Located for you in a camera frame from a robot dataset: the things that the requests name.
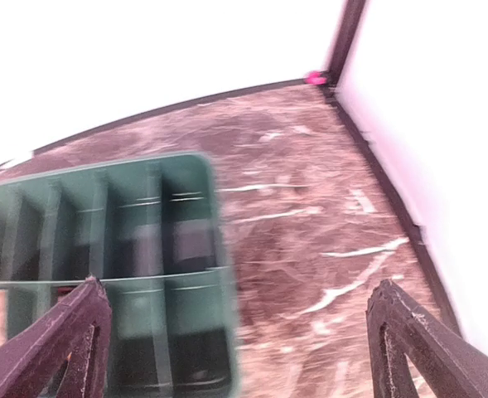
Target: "pink clip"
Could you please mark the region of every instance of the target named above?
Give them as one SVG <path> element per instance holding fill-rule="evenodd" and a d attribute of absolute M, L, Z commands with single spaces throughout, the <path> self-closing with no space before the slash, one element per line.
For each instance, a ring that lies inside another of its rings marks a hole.
<path fill-rule="evenodd" d="M 321 76 L 321 72 L 314 70 L 310 72 L 307 78 L 304 80 L 309 85 L 325 85 L 326 84 L 326 77 Z"/>

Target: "green tray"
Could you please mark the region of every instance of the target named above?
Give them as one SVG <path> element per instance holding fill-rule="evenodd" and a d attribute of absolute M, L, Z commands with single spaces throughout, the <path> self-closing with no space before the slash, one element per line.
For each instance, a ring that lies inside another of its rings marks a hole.
<path fill-rule="evenodd" d="M 113 308 L 106 396 L 239 395 L 234 276 L 202 156 L 0 184 L 7 338 L 88 274 L 102 280 Z M 52 381 L 44 395 L 55 388 Z"/>

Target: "plastic organizer tray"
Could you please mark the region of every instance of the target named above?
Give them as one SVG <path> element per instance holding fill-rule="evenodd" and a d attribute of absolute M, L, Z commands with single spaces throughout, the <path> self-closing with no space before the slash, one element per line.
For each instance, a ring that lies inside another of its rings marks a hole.
<path fill-rule="evenodd" d="M 234 277 L 211 175 L 202 156 L 178 154 L 0 184 L 6 337 L 92 274 L 113 309 L 106 396 L 237 396 Z"/>

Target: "white wall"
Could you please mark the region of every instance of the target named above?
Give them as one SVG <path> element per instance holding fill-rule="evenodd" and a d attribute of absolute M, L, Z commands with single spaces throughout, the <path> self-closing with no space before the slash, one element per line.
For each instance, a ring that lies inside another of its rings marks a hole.
<path fill-rule="evenodd" d="M 344 0 L 0 2 L 0 163 L 326 64 Z"/>
<path fill-rule="evenodd" d="M 488 1 L 372 0 L 340 91 L 488 354 Z"/>

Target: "brown marble tabletop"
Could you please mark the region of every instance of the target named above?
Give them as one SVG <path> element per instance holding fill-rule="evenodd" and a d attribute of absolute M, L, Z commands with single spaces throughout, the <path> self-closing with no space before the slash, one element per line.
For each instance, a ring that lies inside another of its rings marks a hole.
<path fill-rule="evenodd" d="M 369 166 L 313 87 L 223 99 L 74 139 L 0 171 L 0 180 L 175 151 L 207 153 L 215 168 L 238 280 L 243 396 L 372 396 L 372 289 L 391 278 L 438 309 Z M 431 396 L 415 371 L 413 379 Z"/>

